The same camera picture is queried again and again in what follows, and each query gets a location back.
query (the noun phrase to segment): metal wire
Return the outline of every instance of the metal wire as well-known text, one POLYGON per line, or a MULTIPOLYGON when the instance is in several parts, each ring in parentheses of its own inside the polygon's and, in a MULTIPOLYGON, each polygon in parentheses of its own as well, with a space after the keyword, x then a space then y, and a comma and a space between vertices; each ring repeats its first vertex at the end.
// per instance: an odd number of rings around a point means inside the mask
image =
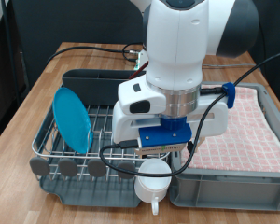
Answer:
MULTIPOLYGON (((92 144, 92 147, 86 154, 77 153, 72 148, 66 145, 66 143, 60 136, 58 127, 54 119, 44 120, 43 124, 41 125, 41 128, 38 131, 34 142, 32 143, 32 149, 36 156, 44 158, 48 161, 50 167, 50 174, 52 175, 52 180, 56 179, 58 175, 62 175, 59 171, 58 162, 60 159, 63 158, 74 159, 77 162, 77 178, 79 181, 81 181, 84 176, 89 176, 92 180, 92 177, 87 172, 87 162, 93 159, 100 159, 100 148, 103 147, 105 144, 109 144, 110 142, 112 142, 111 123, 113 118, 113 107, 88 106, 87 111, 92 123, 91 130, 93 131, 93 143, 95 141, 95 144, 92 144), (47 129, 46 127, 44 127, 45 121, 48 124, 47 129)), ((139 169, 143 161, 150 158, 160 158, 162 160, 167 161, 169 154, 170 153, 147 155, 145 159, 142 159, 134 153, 133 149, 126 149, 124 151, 119 151, 118 149, 111 149, 110 152, 104 153, 105 157, 109 160, 109 162, 133 162, 136 165, 136 170, 139 169)), ((109 177, 118 177, 117 173, 112 172, 112 170, 109 169, 109 167, 106 167, 106 169, 106 181, 109 179, 109 177)))

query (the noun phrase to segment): cup handle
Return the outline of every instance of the cup handle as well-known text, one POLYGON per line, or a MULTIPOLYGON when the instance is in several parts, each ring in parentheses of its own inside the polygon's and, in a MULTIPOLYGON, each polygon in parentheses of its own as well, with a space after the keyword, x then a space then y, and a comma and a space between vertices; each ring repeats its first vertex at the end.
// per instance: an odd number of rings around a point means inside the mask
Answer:
POLYGON ((156 216, 159 213, 159 198, 155 197, 151 200, 152 214, 156 216))

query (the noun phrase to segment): white cup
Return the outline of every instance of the white cup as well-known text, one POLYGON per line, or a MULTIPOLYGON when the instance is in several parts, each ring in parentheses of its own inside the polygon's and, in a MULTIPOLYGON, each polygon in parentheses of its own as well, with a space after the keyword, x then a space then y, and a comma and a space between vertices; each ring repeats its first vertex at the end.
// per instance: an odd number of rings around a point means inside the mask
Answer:
MULTIPOLYGON (((169 174, 169 165, 160 159, 149 159, 142 163, 139 172, 147 174, 169 174)), ((166 196, 171 177, 144 177, 138 176, 134 183, 134 190, 139 199, 151 203, 153 215, 159 213, 159 202, 166 196)))

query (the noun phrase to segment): blue plate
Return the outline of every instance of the blue plate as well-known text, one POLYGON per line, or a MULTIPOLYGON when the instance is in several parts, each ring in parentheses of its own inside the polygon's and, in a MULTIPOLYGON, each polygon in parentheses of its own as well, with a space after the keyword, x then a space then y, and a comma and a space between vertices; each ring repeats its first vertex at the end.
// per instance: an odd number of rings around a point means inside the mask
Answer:
POLYGON ((93 138, 91 132, 88 145, 91 120, 76 94, 67 88, 58 89, 54 96, 53 111, 58 130, 66 144, 76 152, 87 153, 93 138))

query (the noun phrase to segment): wooden table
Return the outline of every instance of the wooden table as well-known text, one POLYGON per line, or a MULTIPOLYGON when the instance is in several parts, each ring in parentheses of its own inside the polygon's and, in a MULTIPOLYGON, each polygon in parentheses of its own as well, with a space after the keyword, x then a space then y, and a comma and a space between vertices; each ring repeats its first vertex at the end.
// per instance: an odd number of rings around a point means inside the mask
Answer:
MULTIPOLYGON (((91 44, 63 43, 60 49, 85 45, 91 44)), ((120 45, 95 46, 122 49, 120 45)), ((246 53, 234 60, 206 57, 204 63, 254 62, 246 53)), ((168 197, 160 203, 160 215, 156 217, 146 203, 140 203, 137 208, 67 206, 39 187, 29 166, 29 160, 35 155, 31 144, 62 83, 62 75, 74 68, 133 69, 133 66, 124 61, 121 54, 89 49, 68 51, 50 62, 0 137, 0 223, 280 223, 280 212, 180 208, 173 206, 168 197)), ((204 80, 233 82, 247 69, 204 69, 204 80)), ((280 111, 280 103, 260 71, 254 72, 245 82, 265 86, 280 111)))

